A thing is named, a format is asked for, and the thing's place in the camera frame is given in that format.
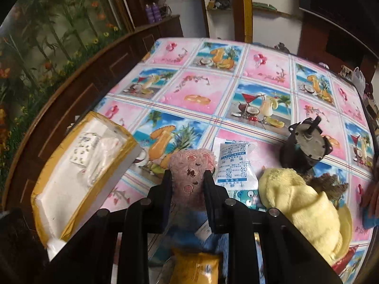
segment printed tablecloth pattern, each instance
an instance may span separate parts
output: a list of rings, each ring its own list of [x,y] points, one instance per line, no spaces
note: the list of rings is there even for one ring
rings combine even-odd
[[[146,196],[177,150],[212,149],[215,137],[248,140],[258,147],[259,165],[270,166],[278,163],[288,126],[319,115],[334,150],[314,174],[337,174],[340,183],[349,183],[337,204],[350,209],[354,255],[340,277],[348,284],[355,280],[373,232],[363,229],[359,204],[372,178],[374,150],[358,93],[348,83],[319,65],[259,46],[159,39],[96,111],[128,129],[148,154],[108,196],[103,206],[111,211]],[[160,137],[150,138],[165,126]],[[157,239],[150,238],[149,256]]]

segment pineapple illustration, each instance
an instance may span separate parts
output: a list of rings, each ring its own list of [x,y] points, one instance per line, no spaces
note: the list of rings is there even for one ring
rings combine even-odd
[[[160,163],[160,167],[167,169],[171,156],[180,150],[185,150],[186,148],[191,147],[197,136],[198,135],[195,133],[194,127],[190,127],[189,124],[187,124],[187,126],[183,126],[182,129],[175,133],[174,150],[164,156]]]

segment purple bottle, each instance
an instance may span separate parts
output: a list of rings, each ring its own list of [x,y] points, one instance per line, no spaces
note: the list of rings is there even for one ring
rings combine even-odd
[[[154,14],[153,14],[153,10],[151,9],[151,6],[146,4],[145,12],[146,12],[147,20],[149,21],[149,23],[154,23],[155,19],[154,19]]]
[[[153,3],[153,6],[151,6],[151,8],[153,10],[155,22],[161,21],[162,17],[161,17],[161,12],[159,10],[159,6],[155,3]]]

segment wall mural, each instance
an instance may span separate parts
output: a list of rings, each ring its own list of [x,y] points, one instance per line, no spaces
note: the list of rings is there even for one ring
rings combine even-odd
[[[24,134],[56,89],[126,33],[109,0],[18,0],[0,27],[0,191]]]

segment table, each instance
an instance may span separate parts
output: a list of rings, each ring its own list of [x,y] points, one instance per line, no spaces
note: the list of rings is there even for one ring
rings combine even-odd
[[[327,69],[293,55],[234,41],[159,39],[150,53],[97,105],[97,112],[124,126],[145,149],[109,194],[103,207],[127,208],[159,183],[170,155],[184,148],[212,149],[215,137],[251,141],[257,177],[278,167],[288,127],[320,116],[333,152],[313,168],[336,174],[349,188],[335,206],[347,204],[353,235],[344,283],[358,274],[370,244],[359,204],[372,179],[373,140],[356,89]],[[166,127],[153,140],[150,134]],[[149,249],[157,248],[157,239]]]

